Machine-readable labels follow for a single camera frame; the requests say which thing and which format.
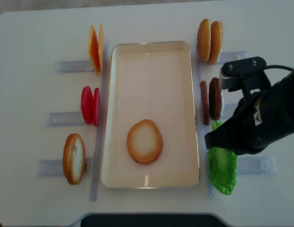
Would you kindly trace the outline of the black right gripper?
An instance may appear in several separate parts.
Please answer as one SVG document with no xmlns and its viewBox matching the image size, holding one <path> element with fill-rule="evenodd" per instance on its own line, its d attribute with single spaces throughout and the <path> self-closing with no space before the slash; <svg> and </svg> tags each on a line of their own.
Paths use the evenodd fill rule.
<svg viewBox="0 0 294 227">
<path fill-rule="evenodd" d="M 254 155 L 281 139 L 281 118 L 275 114 L 276 104 L 268 94 L 259 94 L 248 105 L 241 105 L 230 119 L 207 133 L 207 149 L 224 148 L 236 155 Z"/>
</svg>

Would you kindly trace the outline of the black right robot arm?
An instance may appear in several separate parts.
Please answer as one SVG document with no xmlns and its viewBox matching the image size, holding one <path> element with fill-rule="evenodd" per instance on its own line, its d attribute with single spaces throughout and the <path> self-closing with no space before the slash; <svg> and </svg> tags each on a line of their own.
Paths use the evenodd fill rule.
<svg viewBox="0 0 294 227">
<path fill-rule="evenodd" d="M 294 133 L 294 69 L 265 93 L 238 106 L 233 116 L 205 135 L 207 149 L 257 154 Z"/>
</svg>

